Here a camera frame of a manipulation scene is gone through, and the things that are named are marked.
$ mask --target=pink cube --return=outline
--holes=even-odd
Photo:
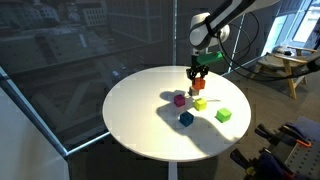
[[[186,101],[185,101],[185,98],[179,94],[179,95],[176,95],[174,97],[174,104],[177,106],[177,107],[180,107],[180,106],[183,106],[186,104]]]

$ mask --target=dark blue cube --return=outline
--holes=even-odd
[[[181,124],[183,124],[185,127],[188,127],[190,124],[193,123],[193,115],[189,113],[188,111],[182,113],[180,115]]]

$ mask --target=gray floor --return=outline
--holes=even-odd
[[[244,170],[235,164],[229,154],[238,148],[246,158],[259,156],[262,147],[269,143],[254,133],[263,123],[268,129],[277,129],[284,122],[294,122],[305,116],[320,122],[320,73],[308,75],[308,84],[296,89],[297,100],[291,99],[286,81],[260,83],[239,77],[230,78],[246,95],[251,105],[252,119],[246,135],[224,153],[206,160],[178,163],[180,180],[243,179]],[[168,177],[166,162],[136,155],[111,136],[68,158],[72,180],[165,180]]]

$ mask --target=cable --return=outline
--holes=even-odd
[[[225,51],[225,48],[224,48],[223,45],[222,45],[222,41],[221,41],[220,36],[218,36],[218,42],[219,42],[219,46],[220,46],[220,48],[221,48],[221,50],[222,50],[222,52],[223,52],[223,53],[222,53],[222,54],[223,54],[223,59],[229,64],[229,62],[228,62],[227,59],[226,59],[226,57],[228,57],[228,56],[225,56],[226,51]],[[270,82],[270,81],[279,81],[279,80],[284,80],[284,79],[297,78],[297,77],[300,77],[300,76],[303,76],[303,75],[306,75],[306,74],[311,73],[311,72],[308,71],[308,72],[304,72],[304,73],[299,74],[299,75],[292,74],[292,75],[285,76],[285,77],[264,76],[264,75],[262,75],[262,74],[260,74],[260,73],[256,73],[256,72],[254,72],[254,71],[252,71],[252,70],[250,70],[250,69],[247,69],[247,68],[243,67],[242,65],[240,65],[240,64],[237,63],[236,61],[232,60],[230,57],[228,57],[228,58],[229,58],[230,61],[232,61],[233,63],[235,63],[237,66],[239,66],[240,68],[242,68],[242,69],[244,69],[244,70],[246,70],[246,71],[248,71],[248,72],[251,72],[251,73],[253,73],[253,74],[259,75],[259,76],[264,77],[264,78],[271,78],[271,79],[269,79],[269,80],[262,80],[262,79],[250,78],[250,77],[247,77],[247,76],[239,73],[235,68],[233,68],[232,66],[229,65],[229,67],[230,67],[234,72],[236,72],[238,75],[240,75],[240,76],[242,76],[242,77],[244,77],[244,78],[247,78],[247,79],[255,80],[255,81],[264,81],[264,82],[268,82],[268,81],[269,81],[269,82]]]
[[[248,34],[246,33],[246,31],[244,31],[242,28],[240,28],[240,27],[238,27],[238,26],[236,26],[236,25],[234,25],[234,24],[231,24],[232,26],[234,26],[234,27],[238,28],[239,30],[241,30],[242,32],[244,32],[244,34],[246,35],[246,37],[247,37],[247,39],[248,39],[248,41],[249,41],[248,46],[246,46],[244,49],[236,52],[236,53],[240,53],[240,52],[244,51],[245,49],[248,49],[247,52],[246,52],[243,56],[241,56],[239,59],[243,59],[243,58],[249,53],[250,48],[251,48],[251,45],[253,44],[253,42],[254,42],[254,41],[256,40],[256,38],[258,37],[259,30],[260,30],[260,23],[259,23],[259,20],[258,20],[258,18],[256,17],[256,15],[253,14],[252,12],[250,12],[249,14],[252,15],[252,17],[255,19],[255,21],[256,21],[256,23],[257,23],[257,31],[256,31],[256,34],[255,34],[255,36],[254,36],[254,38],[253,38],[252,41],[250,41],[250,38],[249,38]],[[247,69],[247,68],[243,67],[242,65],[240,65],[239,63],[237,63],[236,61],[234,61],[232,58],[230,58],[230,56],[227,54],[224,46],[222,45],[221,38],[220,38],[219,35],[218,35],[218,43],[219,43],[220,49],[223,51],[223,59],[226,61],[226,63],[227,63],[229,66],[230,66],[230,64],[229,64],[229,62],[227,61],[226,57],[227,57],[231,62],[233,62],[233,63],[235,63],[237,66],[239,66],[240,68],[242,68],[242,69],[244,69],[244,70],[246,70],[246,71],[248,71],[248,72],[251,72],[251,73],[253,73],[253,74],[259,75],[259,76],[261,76],[261,77],[270,78],[270,79],[269,79],[269,80],[260,80],[260,79],[249,78],[249,77],[246,77],[246,76],[240,74],[237,70],[235,70],[232,66],[230,66],[230,68],[231,68],[233,71],[235,71],[237,74],[239,74],[240,76],[243,76],[243,77],[245,77],[245,78],[249,78],[249,79],[257,80],[257,81],[278,81],[278,80],[283,80],[283,79],[296,78],[296,77],[300,77],[300,76],[303,76],[303,75],[306,75],[306,74],[311,73],[311,72],[304,72],[304,73],[302,73],[302,74],[298,74],[298,75],[292,74],[292,75],[286,76],[286,77],[265,76],[265,75],[262,75],[262,74],[260,74],[260,73],[256,73],[256,72],[254,72],[254,71],[251,71],[250,69]]]

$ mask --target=round white table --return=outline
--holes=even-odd
[[[185,66],[163,66],[132,74],[108,93],[103,104],[104,122],[111,135],[129,150],[156,160],[187,162],[209,158],[237,142],[250,124],[249,103],[238,87],[209,72],[199,96],[188,94],[191,81]],[[176,107],[175,95],[186,104]],[[197,111],[193,101],[207,100],[205,110]],[[217,110],[227,108],[230,120],[220,123]],[[181,113],[194,115],[185,127]]]

